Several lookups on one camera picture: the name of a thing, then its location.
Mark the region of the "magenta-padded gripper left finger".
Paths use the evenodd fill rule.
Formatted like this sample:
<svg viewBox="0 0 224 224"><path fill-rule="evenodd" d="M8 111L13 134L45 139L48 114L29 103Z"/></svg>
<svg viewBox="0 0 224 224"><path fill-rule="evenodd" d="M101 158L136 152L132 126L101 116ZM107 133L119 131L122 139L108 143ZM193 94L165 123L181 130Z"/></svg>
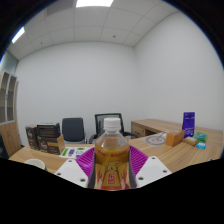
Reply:
<svg viewBox="0 0 224 224"><path fill-rule="evenodd" d="M55 175L78 186L93 188L95 184L94 168L94 149L91 148L77 159L67 159L55 172Z"/></svg>

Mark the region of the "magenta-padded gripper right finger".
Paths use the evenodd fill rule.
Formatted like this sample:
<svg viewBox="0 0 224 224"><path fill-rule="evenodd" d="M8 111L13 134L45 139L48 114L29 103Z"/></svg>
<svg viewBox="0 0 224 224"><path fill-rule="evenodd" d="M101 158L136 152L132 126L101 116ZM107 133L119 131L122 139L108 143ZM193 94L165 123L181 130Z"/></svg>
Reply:
<svg viewBox="0 0 224 224"><path fill-rule="evenodd" d="M134 146L130 147L129 181L132 189L146 186L170 174L171 171L158 157L148 157Z"/></svg>

